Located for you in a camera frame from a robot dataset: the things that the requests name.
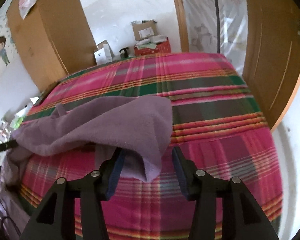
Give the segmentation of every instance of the towel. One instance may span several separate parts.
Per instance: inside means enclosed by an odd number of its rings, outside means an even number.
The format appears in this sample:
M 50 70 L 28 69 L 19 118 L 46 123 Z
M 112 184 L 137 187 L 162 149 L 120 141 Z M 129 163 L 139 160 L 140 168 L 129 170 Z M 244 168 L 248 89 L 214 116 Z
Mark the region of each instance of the towel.
M 170 143 L 172 107 L 156 96 L 101 97 L 69 113 L 61 104 L 48 116 L 14 131 L 19 146 L 8 152 L 2 176 L 17 185 L 32 154 L 51 156 L 96 143 L 96 168 L 116 147 L 126 149 L 121 176 L 151 182 L 161 171 L 161 157 Z

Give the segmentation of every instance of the transparent plastic sheet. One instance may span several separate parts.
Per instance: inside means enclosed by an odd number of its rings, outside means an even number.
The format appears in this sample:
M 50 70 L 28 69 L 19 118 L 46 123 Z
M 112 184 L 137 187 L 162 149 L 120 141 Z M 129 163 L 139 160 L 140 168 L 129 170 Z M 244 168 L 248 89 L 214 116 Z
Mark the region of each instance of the transparent plastic sheet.
M 183 0 L 191 52 L 217 53 L 218 29 L 215 0 Z M 242 75 L 247 48 L 246 0 L 218 0 L 220 53 Z

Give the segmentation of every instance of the cartoon child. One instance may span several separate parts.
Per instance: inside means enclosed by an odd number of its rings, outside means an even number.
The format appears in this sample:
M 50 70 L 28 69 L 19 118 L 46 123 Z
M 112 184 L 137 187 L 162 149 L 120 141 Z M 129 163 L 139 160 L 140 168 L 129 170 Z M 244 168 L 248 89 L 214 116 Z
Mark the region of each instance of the cartoon child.
M 6 46 L 6 37 L 1 36 L 0 37 L 0 57 L 2 58 L 2 60 L 5 62 L 6 66 L 7 66 L 8 63 L 10 63 L 10 61 L 8 59 L 7 51 L 4 48 L 4 46 Z

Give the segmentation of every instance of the silver bolt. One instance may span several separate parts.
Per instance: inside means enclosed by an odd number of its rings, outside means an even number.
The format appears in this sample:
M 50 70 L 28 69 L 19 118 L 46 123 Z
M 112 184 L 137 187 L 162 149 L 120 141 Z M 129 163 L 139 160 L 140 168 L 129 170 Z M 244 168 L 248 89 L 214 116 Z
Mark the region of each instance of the silver bolt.
M 57 179 L 57 184 L 59 185 L 64 184 L 65 181 L 66 181 L 65 178 L 59 178 Z
M 236 183 L 236 184 L 239 184 L 239 183 L 241 182 L 241 179 L 238 178 L 238 177 L 233 177 L 233 178 L 232 178 L 232 181 L 233 181 L 234 183 Z
M 206 175 L 205 171 L 203 171 L 203 170 L 197 170 L 197 171 L 195 172 L 195 174 L 197 174 L 197 175 L 200 176 L 200 177 Z
M 100 175 L 100 171 L 93 171 L 91 172 L 92 177 L 98 177 Z

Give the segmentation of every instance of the plaid tablecloth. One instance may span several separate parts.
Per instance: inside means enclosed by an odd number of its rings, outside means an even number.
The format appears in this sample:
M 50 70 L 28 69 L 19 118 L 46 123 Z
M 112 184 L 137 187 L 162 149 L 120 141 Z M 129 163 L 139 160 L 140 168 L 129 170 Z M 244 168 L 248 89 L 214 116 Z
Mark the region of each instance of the plaid tablecloth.
M 157 54 L 89 68 L 65 78 L 25 122 L 50 115 L 59 102 L 71 111 L 97 97 L 148 94 L 172 102 L 171 144 L 157 179 L 120 178 L 115 195 L 102 202 L 110 238 L 187 239 L 195 203 L 181 195 L 171 161 L 174 145 L 217 178 L 240 177 L 278 229 L 282 184 L 271 133 L 245 82 L 222 55 Z M 85 147 L 51 157 L 33 155 L 19 191 L 25 210 L 33 212 L 56 178 L 78 179 L 91 172 L 94 158 L 93 149 Z M 75 208 L 80 239 L 79 201 Z M 221 228 L 218 202 L 216 239 Z

